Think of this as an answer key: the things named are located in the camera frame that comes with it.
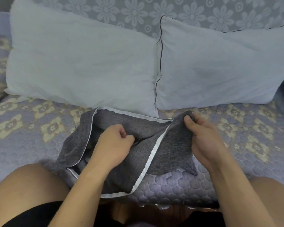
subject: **white trim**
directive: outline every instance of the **white trim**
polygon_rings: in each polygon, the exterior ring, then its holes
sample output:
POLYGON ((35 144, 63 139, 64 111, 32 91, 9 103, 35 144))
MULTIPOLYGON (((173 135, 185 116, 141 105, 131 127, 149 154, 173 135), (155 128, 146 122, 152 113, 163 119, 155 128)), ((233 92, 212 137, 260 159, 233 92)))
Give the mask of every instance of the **white trim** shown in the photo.
POLYGON ((162 135, 160 135, 160 137, 157 139, 156 144, 155 144, 154 148, 152 149, 151 154, 150 154, 149 157, 148 157, 148 160, 147 160, 147 162, 146 162, 146 164, 145 164, 145 167, 144 167, 144 169, 142 170, 142 172, 141 172, 139 178, 137 179, 136 183, 134 184, 134 186, 133 186, 131 192, 130 192, 130 193, 119 192, 119 193, 112 193, 112 194, 108 194, 108 193, 107 193, 107 194, 102 194, 102 195, 101 195, 101 198, 117 198, 117 197, 122 197, 122 196, 130 195, 130 194, 132 194, 133 192, 135 192, 135 190, 136 190, 136 189, 138 188, 138 186, 140 185, 142 179, 144 178, 144 176, 145 176, 145 174, 146 174, 146 172, 147 172, 149 166, 151 165, 151 162, 152 162, 152 160, 153 160, 153 158, 154 158, 154 156, 155 156, 155 154, 156 154, 156 152, 157 152, 157 150, 158 150, 158 148, 159 148, 159 145, 160 145, 160 143, 161 143, 161 141, 162 141, 162 139, 163 139, 163 137, 164 137, 164 135, 165 135, 167 129, 169 128, 169 126, 166 128, 166 130, 164 131, 164 133, 163 133, 162 135))
MULTIPOLYGON (((136 114, 136 113, 132 113, 132 112, 121 111, 121 110, 113 109, 113 108, 110 108, 110 107, 97 107, 96 110, 94 111, 92 119, 91 119, 91 128, 93 126, 94 115, 97 113, 97 110, 109 110, 109 111, 113 111, 113 112, 118 113, 118 114, 124 114, 124 115, 128 115, 128 116, 135 117, 135 118, 140 118, 140 119, 146 119, 148 121, 156 121, 156 122, 159 122, 159 123, 165 123, 165 122, 169 122, 169 121, 173 121, 174 120, 172 118, 158 119, 158 118, 155 118, 155 117, 149 117, 149 116, 140 115, 140 114, 136 114)), ((136 183, 134 184, 131 192, 130 193, 119 192, 119 193, 113 193, 113 194, 102 194, 101 198, 116 198, 116 197, 122 197, 122 196, 130 195, 138 188, 138 186, 140 185, 142 179, 146 175, 146 172, 147 172, 149 166, 151 165, 151 162, 152 162, 152 160, 153 160, 153 158, 154 158, 154 156, 155 156, 155 154, 156 154, 156 152, 157 152, 157 150, 158 150, 158 148, 160 146, 160 143, 161 143, 163 137, 165 136, 166 131, 169 128, 169 126, 165 129, 164 133, 162 135, 160 135, 160 137, 157 139, 156 144, 153 147, 153 149, 151 151, 151 154, 148 157, 148 160, 147 160, 147 162, 145 164, 145 167, 142 170, 140 176, 138 177, 136 183)), ((91 129, 90 129, 90 133, 89 133, 89 137, 88 137, 87 143, 85 145, 84 151, 83 151, 79 161, 76 164, 72 165, 72 166, 77 165, 81 161, 82 156, 83 156, 83 154, 85 152, 85 149, 86 149, 86 146, 88 144, 88 141, 89 141, 90 137, 91 137, 91 129)), ((70 169, 70 168, 66 168, 66 169, 69 170, 76 179, 79 178, 79 175, 73 169, 70 169)))

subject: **pillowcase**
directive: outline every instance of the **pillowcase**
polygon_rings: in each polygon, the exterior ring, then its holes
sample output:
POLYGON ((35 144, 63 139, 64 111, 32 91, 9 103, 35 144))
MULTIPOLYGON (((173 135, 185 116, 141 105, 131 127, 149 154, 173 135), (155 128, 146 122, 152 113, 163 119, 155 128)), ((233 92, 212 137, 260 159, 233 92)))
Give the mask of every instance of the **pillowcase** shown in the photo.
POLYGON ((11 30, 8 94, 158 117, 153 38, 31 0, 14 1, 11 30))
POLYGON ((221 33, 163 16, 156 107, 268 103, 284 80, 284 26, 221 33))

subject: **hand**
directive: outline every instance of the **hand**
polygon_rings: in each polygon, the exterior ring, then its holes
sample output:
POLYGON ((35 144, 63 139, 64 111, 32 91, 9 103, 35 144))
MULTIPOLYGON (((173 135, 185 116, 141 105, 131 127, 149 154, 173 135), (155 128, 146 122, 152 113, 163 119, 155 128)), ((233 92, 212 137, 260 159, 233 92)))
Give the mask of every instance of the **hand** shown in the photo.
POLYGON ((194 114, 194 117, 196 122, 189 116, 184 117, 186 127, 193 132, 191 150, 197 160, 212 172, 233 157, 215 126, 198 114, 194 114))
POLYGON ((97 165, 108 174, 125 159, 134 141, 121 124, 110 126, 100 135, 87 167, 97 165))

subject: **person's right arm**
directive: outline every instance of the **person's right arm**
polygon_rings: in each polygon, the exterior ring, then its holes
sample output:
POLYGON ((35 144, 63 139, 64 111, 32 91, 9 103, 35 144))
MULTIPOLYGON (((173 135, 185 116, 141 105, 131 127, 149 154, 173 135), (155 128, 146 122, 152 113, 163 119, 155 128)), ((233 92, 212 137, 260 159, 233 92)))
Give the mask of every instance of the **person's right arm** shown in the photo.
POLYGON ((192 151, 209 171, 227 227, 276 227, 272 217, 227 150, 215 127, 200 115, 193 122, 184 118, 193 132, 192 151))

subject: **bare leg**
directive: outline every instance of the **bare leg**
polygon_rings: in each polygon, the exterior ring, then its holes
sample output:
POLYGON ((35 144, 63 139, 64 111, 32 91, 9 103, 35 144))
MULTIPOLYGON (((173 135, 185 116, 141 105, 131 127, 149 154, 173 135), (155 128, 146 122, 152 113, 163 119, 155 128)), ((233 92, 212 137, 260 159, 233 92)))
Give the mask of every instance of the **bare leg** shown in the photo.
POLYGON ((0 183, 0 227, 26 210, 63 201, 68 186, 40 164, 22 166, 0 183))
POLYGON ((250 181, 278 227, 284 227, 284 185, 266 177, 250 181))

